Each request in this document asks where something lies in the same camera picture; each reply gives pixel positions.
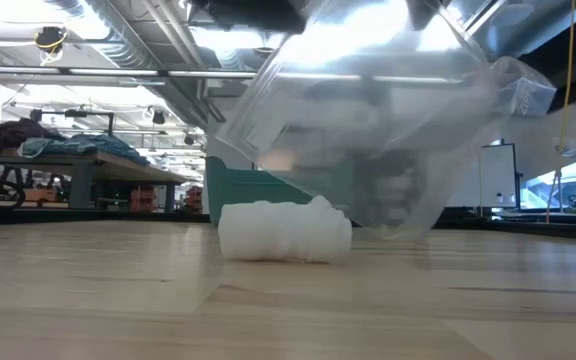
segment wooden surface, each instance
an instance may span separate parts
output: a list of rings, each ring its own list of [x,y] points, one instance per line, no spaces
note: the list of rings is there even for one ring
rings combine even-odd
[[[72,175],[72,163],[76,161],[89,160],[90,163],[101,161],[102,164],[97,166],[95,169],[95,180],[155,181],[174,182],[179,184],[186,181],[186,178],[183,176],[160,170],[152,166],[140,165],[128,159],[104,152],[86,155],[40,155],[35,159],[27,159],[17,156],[16,149],[6,149],[0,152],[0,157],[14,157],[18,160],[18,163],[15,164],[15,166],[24,169],[69,176]],[[64,164],[45,165],[32,163],[33,161],[40,162],[42,160],[59,161]]]
[[[0,226],[0,360],[576,359],[576,241],[353,246],[343,266],[238,263],[210,225]]]

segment teal container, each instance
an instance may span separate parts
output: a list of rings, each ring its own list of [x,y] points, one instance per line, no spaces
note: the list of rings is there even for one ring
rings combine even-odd
[[[307,204],[312,197],[265,171],[232,170],[214,156],[206,158],[210,221],[219,225],[221,208],[227,204],[294,202]]]

